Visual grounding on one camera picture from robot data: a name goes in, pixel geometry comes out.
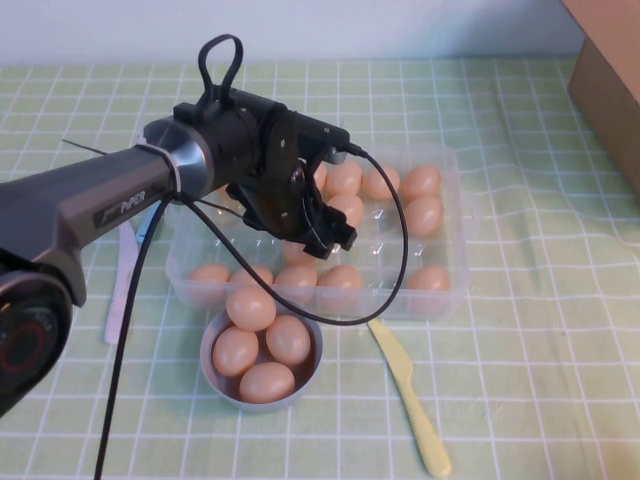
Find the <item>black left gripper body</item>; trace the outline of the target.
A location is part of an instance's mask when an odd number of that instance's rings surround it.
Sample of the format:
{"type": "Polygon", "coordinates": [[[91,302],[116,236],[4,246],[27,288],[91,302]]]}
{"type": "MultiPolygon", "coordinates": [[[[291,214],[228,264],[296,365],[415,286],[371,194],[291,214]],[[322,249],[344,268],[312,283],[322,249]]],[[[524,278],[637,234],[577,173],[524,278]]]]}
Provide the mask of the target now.
{"type": "Polygon", "coordinates": [[[317,163],[301,156],[295,112],[275,115],[261,132],[257,165],[227,186],[244,207],[244,222],[275,238],[305,246],[326,246],[322,201],[314,179],[317,163]]]}

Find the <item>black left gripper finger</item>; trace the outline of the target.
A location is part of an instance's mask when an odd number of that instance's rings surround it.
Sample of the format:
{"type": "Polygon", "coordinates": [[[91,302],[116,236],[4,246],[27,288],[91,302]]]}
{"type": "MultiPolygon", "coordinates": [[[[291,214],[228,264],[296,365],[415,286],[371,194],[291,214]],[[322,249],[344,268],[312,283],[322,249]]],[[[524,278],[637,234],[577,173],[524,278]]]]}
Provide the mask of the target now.
{"type": "Polygon", "coordinates": [[[330,228],[334,234],[335,245],[350,250],[357,238],[356,229],[348,223],[344,212],[324,202],[313,174],[310,175],[310,199],[311,227],[330,228]]]}
{"type": "Polygon", "coordinates": [[[330,228],[311,227],[301,237],[303,252],[320,260],[326,260],[336,243],[330,228]]]}

